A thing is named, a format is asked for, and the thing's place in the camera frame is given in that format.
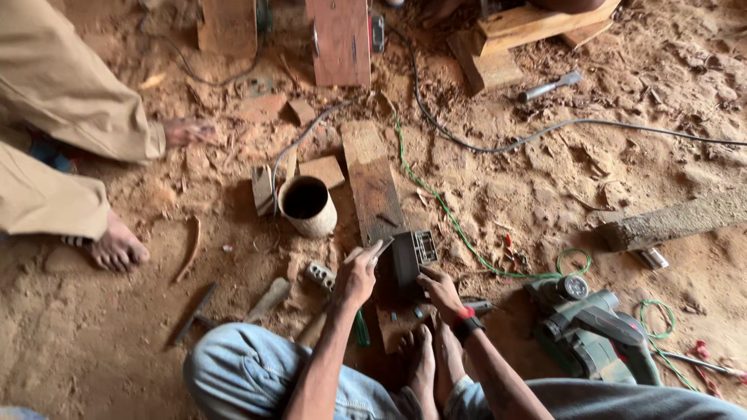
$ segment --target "dirt floor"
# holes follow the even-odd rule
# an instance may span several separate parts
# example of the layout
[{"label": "dirt floor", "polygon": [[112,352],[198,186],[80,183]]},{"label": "dirt floor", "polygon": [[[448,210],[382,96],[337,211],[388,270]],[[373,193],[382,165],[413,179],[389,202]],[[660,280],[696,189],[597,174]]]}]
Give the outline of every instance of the dirt floor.
[{"label": "dirt floor", "polygon": [[[194,328],[182,346],[168,344],[205,287],[219,282],[205,313],[231,321],[242,318],[275,277],[288,277],[294,284],[291,298],[262,325],[294,337],[323,297],[315,285],[300,281],[299,270],[312,260],[336,269],[359,240],[348,183],[331,190],[339,222],[329,239],[304,239],[285,220],[257,218],[250,168],[273,163],[303,131],[287,109],[277,110],[286,99],[304,98],[319,111],[365,92],[314,87],[302,4],[274,5],[275,28],[252,73],[273,79],[273,91],[259,98],[251,97],[246,79],[212,88],[188,78],[168,43],[138,31],[143,13],[134,0],[57,0],[55,6],[128,86],[138,89],[149,77],[165,73],[158,86],[140,91],[149,117],[214,119],[220,144],[168,152],[144,167],[88,155],[79,165],[80,173],[104,180],[113,208],[150,249],[152,261],[136,273],[98,271],[56,238],[0,243],[0,402],[31,407],[53,419],[198,418],[182,384],[181,366],[204,330]],[[505,145],[574,117],[746,139],[747,38],[734,35],[747,22],[740,0],[624,0],[612,28],[576,52],[558,39],[513,49],[526,75],[522,83],[476,97],[467,94],[445,42],[451,31],[471,26],[476,5],[435,31],[418,29],[422,4],[376,7],[415,40],[421,92],[434,116],[474,144]],[[247,68],[250,61],[196,50],[196,10],[196,1],[167,0],[143,28],[174,39],[205,78],[226,78]],[[281,53],[299,77],[298,86],[283,70]],[[506,234],[512,249],[528,257],[522,272],[552,271],[561,250],[583,248],[592,256],[585,274],[591,289],[613,291],[621,310],[637,317],[636,305],[649,297],[672,308],[676,331],[657,340],[662,349],[682,353],[705,340],[711,359],[747,368],[742,353],[747,348],[747,226],[661,244],[658,249],[671,266],[656,272],[628,253],[608,253],[590,232],[605,221],[747,182],[747,149],[576,125],[507,154],[473,154],[426,123],[412,94],[409,66],[406,48],[389,37],[386,52],[372,60],[372,91],[395,104],[406,159],[424,181],[448,193],[462,229],[487,261],[511,268],[502,257]],[[571,70],[586,79],[527,105],[515,101],[522,88]],[[500,352],[526,379],[562,375],[531,336],[536,310],[521,281],[486,272],[436,200],[425,196],[422,202],[416,194],[417,185],[400,165],[385,103],[363,100],[329,118],[300,147],[299,161],[335,155],[344,168],[338,129],[348,120],[376,121],[409,226],[433,231],[440,266],[461,280],[463,295],[498,306],[483,322]],[[202,242],[194,268],[175,285],[192,246],[192,214],[202,222]],[[223,250],[227,244],[233,246],[230,253]],[[566,270],[571,261],[576,266],[583,262],[568,259]],[[383,356],[371,310],[373,344],[360,349],[351,339],[346,363],[396,389],[403,381],[395,368],[398,361]],[[657,333],[666,328],[656,309],[647,324]],[[658,365],[667,385],[682,386],[671,370]],[[675,365],[705,390],[690,366]],[[747,407],[747,392],[735,380],[711,377],[725,400]]]}]

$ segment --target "red wristband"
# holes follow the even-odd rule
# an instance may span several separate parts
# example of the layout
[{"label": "red wristband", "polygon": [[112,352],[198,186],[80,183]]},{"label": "red wristband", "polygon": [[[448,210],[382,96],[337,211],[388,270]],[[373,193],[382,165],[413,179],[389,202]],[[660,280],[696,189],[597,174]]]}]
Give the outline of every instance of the red wristband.
[{"label": "red wristband", "polygon": [[461,308],[459,312],[456,313],[454,322],[451,324],[451,329],[453,330],[456,325],[459,325],[460,323],[472,317],[474,317],[474,309],[468,306]]}]

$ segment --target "gray pants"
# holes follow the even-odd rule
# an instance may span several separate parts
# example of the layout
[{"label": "gray pants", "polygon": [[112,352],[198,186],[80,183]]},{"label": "gray pants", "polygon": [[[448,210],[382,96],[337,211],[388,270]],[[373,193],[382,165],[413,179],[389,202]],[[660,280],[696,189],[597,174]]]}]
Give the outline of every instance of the gray pants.
[{"label": "gray pants", "polygon": [[[248,324],[212,330],[187,357],[187,389],[210,420],[279,418],[311,351]],[[595,380],[527,381],[556,419],[747,419],[747,412],[709,395],[679,388]],[[405,387],[390,395],[381,384],[343,366],[336,419],[419,419],[422,410]],[[445,419],[492,419],[479,383],[461,379]]]}]

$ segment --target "bare foot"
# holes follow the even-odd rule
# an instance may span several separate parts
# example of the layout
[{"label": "bare foot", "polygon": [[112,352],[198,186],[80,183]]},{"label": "bare foot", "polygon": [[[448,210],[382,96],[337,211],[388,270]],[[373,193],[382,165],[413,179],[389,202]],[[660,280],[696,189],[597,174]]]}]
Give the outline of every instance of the bare foot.
[{"label": "bare foot", "polygon": [[462,345],[451,332],[451,328],[440,318],[436,323],[436,365],[436,403],[443,410],[454,385],[466,376],[466,373],[462,364]]},{"label": "bare foot", "polygon": [[88,246],[99,267],[112,271],[132,271],[136,266],[148,262],[150,253],[119,216],[109,210],[106,221],[104,235]]},{"label": "bare foot", "polygon": [[470,0],[435,0],[430,2],[424,9],[423,28],[428,29],[436,26],[440,21],[448,18],[462,4]]},{"label": "bare foot", "polygon": [[419,326],[415,334],[408,332],[400,340],[400,354],[410,358],[409,387],[423,408],[426,420],[438,420],[436,402],[433,400],[433,381],[436,376],[436,361],[433,356],[433,337],[425,325]]},{"label": "bare foot", "polygon": [[191,143],[213,144],[215,125],[199,118],[178,118],[164,121],[166,148],[183,147]]}]

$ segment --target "black wristwatch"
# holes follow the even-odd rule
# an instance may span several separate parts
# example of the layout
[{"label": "black wristwatch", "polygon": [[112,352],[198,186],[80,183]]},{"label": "black wristwatch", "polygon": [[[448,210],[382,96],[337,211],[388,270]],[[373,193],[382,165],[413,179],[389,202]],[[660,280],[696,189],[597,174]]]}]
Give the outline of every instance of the black wristwatch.
[{"label": "black wristwatch", "polygon": [[467,339],[472,335],[472,333],[480,329],[483,332],[485,332],[485,327],[480,323],[480,321],[477,320],[476,316],[471,316],[470,318],[466,318],[452,328],[454,335],[456,336],[456,339],[459,340],[460,343],[462,343],[462,346],[464,347],[465,342]]}]

